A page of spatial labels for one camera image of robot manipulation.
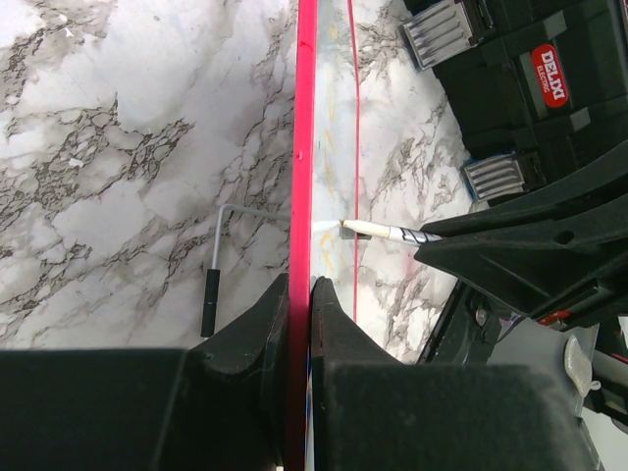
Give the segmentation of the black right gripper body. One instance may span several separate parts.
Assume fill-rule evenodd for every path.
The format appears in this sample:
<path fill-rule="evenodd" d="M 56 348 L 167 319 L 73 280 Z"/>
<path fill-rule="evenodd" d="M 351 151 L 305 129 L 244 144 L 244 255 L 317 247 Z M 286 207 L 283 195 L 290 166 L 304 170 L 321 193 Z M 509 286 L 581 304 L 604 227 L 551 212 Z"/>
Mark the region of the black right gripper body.
<path fill-rule="evenodd" d="M 544 327 L 558 327 L 566 331 L 576 327 L 599 326 L 596 349 L 624 364 L 627 363 L 627 292 L 612 294 L 608 299 L 596 302 L 582 312 L 557 310 L 539 318 L 536 322 Z"/>

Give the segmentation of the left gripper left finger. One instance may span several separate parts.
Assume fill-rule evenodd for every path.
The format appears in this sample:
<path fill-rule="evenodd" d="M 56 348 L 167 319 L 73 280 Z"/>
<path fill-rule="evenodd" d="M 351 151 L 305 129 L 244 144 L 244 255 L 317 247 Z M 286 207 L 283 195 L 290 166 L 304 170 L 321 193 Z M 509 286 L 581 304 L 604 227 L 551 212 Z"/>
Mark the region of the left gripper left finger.
<path fill-rule="evenodd" d="M 5 350 L 5 470 L 273 470 L 288 277 L 190 349 Z"/>

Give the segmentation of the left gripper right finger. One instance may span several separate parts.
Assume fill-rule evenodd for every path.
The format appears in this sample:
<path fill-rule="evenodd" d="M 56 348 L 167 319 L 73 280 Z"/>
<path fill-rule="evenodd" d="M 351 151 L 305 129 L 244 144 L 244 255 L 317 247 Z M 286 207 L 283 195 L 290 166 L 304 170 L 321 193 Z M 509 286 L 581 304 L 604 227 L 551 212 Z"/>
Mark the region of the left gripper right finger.
<path fill-rule="evenodd" d="M 311 294 L 312 470 L 597 470 L 555 381 L 518 365 L 408 365 Z"/>

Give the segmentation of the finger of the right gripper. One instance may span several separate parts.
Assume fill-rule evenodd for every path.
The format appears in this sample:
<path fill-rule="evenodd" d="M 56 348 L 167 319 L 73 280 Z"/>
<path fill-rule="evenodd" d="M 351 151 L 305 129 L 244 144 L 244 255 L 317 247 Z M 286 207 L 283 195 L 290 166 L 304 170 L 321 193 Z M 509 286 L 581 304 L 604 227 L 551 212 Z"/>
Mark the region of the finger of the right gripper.
<path fill-rule="evenodd" d="M 546 187 L 437 221 L 417 261 L 532 319 L 627 312 L 627 145 Z"/>

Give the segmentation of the pink framed whiteboard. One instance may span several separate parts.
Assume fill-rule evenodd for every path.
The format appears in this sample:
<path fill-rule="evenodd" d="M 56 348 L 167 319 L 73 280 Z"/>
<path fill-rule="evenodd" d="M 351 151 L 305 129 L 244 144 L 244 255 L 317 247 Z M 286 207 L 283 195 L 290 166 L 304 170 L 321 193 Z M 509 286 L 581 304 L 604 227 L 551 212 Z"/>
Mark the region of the pink framed whiteboard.
<path fill-rule="evenodd" d="M 359 188 L 360 95 L 353 6 L 299 5 L 289 272 L 221 331 L 214 330 L 219 273 L 207 274 L 204 342 L 196 349 L 209 387 L 202 470 L 324 470 L 328 466 L 325 361 L 369 343 L 324 276 L 357 253 L 340 226 L 336 195 Z"/>

